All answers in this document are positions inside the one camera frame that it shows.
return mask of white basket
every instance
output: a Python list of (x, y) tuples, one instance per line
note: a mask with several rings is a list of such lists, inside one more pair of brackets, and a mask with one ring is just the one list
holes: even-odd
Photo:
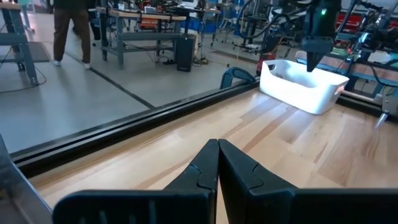
[(348, 78), (288, 60), (264, 61), (260, 91), (311, 114), (323, 114), (337, 101)]

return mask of brown pants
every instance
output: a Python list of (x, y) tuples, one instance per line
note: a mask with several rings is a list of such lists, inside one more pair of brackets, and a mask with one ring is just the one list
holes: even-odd
[(81, 40), (81, 49), (83, 51), (83, 63), (90, 62), (90, 28), (88, 27), (87, 11), (71, 12), (63, 9), (54, 9), (54, 60), (61, 61), (65, 53), (65, 44), (69, 30), (69, 22), (72, 19), (76, 31)]

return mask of gray concrete floor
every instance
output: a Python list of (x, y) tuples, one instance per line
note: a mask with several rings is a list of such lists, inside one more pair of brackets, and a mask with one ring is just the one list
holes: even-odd
[[(36, 31), (34, 34), (27, 32), (29, 40), (43, 42), (52, 54), (52, 15), (30, 14), (29, 17)], [(6, 49), (0, 49), (0, 52), (4, 54)], [(99, 47), (92, 48), (91, 64), (112, 81), (154, 106), (217, 89), (227, 64), (242, 67), (253, 74), (255, 72), (253, 64), (215, 55), (212, 53), (214, 50), (208, 47), (203, 50), (210, 60), (209, 65), (194, 67), (190, 73), (178, 72), (174, 65), (153, 63), (150, 59), (153, 52), (126, 54), (126, 67), (119, 70), (116, 57), (109, 55), (108, 62), (102, 61)], [(66, 51), (81, 57), (80, 41), (72, 34), (68, 36)], [(82, 64), (68, 55), (62, 63), (62, 68), (56, 68), (51, 63), (36, 63), (39, 81), (47, 79), (43, 85), (0, 94), (0, 133), (10, 153), (57, 141), (148, 109), (97, 74), (84, 70)], [(17, 71), (15, 64), (2, 66), (0, 91), (28, 86), (25, 75)]]

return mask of floor line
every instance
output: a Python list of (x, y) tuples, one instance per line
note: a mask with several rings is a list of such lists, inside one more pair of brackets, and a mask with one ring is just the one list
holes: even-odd
[[(75, 61), (81, 63), (81, 60), (78, 59), (75, 55), (73, 55), (70, 52), (65, 51), (65, 54), (67, 56), (69, 56), (70, 58), (74, 59)], [(134, 93), (130, 92), (129, 90), (125, 89), (123, 86), (117, 84), (115, 81), (113, 81), (112, 79), (110, 79), (109, 77), (107, 77), (105, 74), (101, 73), (100, 71), (98, 71), (95, 68), (91, 68), (90, 69), (93, 73), (95, 73), (96, 75), (98, 75), (99, 77), (103, 78), (105, 81), (107, 81), (108, 83), (112, 84), (113, 86), (115, 86), (116, 88), (118, 88), (119, 90), (121, 90), (123, 93), (131, 96), (132, 98), (134, 98), (135, 100), (137, 100), (138, 102), (142, 103), (143, 105), (145, 105), (146, 107), (148, 107), (149, 109), (153, 110), (156, 107), (152, 104), (150, 104), (148, 101), (142, 99), (141, 97), (135, 95)]]

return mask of wooden table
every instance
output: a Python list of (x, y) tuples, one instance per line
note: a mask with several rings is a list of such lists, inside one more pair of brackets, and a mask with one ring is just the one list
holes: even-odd
[[(104, 7), (97, 7), (97, 12), (106, 13), (106, 9)], [(125, 17), (125, 18), (143, 18), (143, 19), (162, 19), (162, 20), (174, 20), (174, 21), (184, 21), (186, 19), (185, 16), (169, 16), (166, 14), (146, 14), (146, 13), (138, 13), (137, 10), (129, 10), (127, 11), (119, 11), (115, 9), (109, 9), (108, 14), (114, 17)]]
[[(211, 138), (225, 138), (297, 187), (398, 187), (398, 127), (336, 105), (314, 116), (243, 93), (30, 179), (54, 207), (82, 189), (162, 189)], [(217, 223), (228, 223), (218, 194)]]

